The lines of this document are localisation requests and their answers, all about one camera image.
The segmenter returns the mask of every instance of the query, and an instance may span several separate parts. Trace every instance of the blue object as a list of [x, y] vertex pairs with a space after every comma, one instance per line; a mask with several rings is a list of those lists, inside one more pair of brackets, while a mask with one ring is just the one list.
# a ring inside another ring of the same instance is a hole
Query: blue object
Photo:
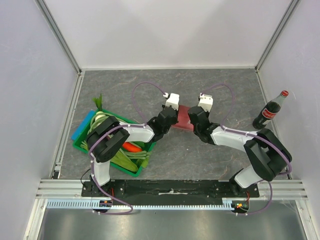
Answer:
[[77, 139], [77, 137], [83, 132], [83, 130], [86, 128], [88, 122], [91, 121], [93, 116], [96, 114], [95, 111], [91, 110], [83, 119], [82, 123], [78, 126], [78, 128], [75, 130], [75, 132], [71, 136], [71, 140]]

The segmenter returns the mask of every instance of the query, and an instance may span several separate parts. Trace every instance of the carrot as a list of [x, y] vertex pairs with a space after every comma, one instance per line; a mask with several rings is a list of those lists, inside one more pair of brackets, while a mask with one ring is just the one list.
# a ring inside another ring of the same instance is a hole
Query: carrot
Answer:
[[137, 146], [131, 144], [130, 142], [125, 142], [125, 143], [122, 145], [122, 147], [123, 147], [125, 150], [127, 150], [127, 151], [129, 151], [129, 152], [131, 152], [131, 153], [139, 153], [139, 152], [142, 152], [142, 149], [141, 149], [140, 147], [137, 147]]

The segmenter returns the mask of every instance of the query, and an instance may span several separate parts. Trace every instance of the white backdrop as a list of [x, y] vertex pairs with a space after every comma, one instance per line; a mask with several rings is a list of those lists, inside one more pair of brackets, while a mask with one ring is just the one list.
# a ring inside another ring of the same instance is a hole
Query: white backdrop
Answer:
[[257, 64], [290, 0], [45, 0], [84, 69]]
[[0, 1], [0, 73], [0, 233], [20, 240], [77, 79], [33, 0]]
[[302, 0], [261, 69], [270, 100], [289, 96], [275, 117], [292, 154], [293, 173], [303, 180], [320, 223], [320, 1]]

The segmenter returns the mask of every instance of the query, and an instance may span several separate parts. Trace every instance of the red bottle cap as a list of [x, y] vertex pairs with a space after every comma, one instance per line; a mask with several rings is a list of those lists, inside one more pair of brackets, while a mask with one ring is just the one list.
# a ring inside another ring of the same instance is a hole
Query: red bottle cap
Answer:
[[286, 98], [286, 97], [289, 95], [289, 92], [286, 91], [286, 90], [283, 90], [283, 91], [281, 92], [281, 95]]

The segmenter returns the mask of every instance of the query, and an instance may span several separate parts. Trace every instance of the basket of vegetables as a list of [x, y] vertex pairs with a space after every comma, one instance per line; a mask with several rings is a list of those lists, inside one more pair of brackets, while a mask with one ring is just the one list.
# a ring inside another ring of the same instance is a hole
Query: basket of vegetables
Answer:
[[[92, 117], [91, 121], [88, 122], [81, 134], [79, 134], [73, 142], [73, 147], [84, 153], [88, 153], [88, 145], [86, 142], [87, 135], [108, 117], [115, 116], [118, 121], [136, 124], [134, 121], [104, 110], [102, 108], [101, 94], [99, 98], [94, 98], [93, 101], [98, 109], [95, 111], [95, 115]], [[125, 142], [122, 145], [122, 148], [120, 148], [116, 155], [110, 160], [110, 165], [126, 174], [137, 177], [142, 169], [147, 167], [151, 151], [155, 144], [156, 143]]]

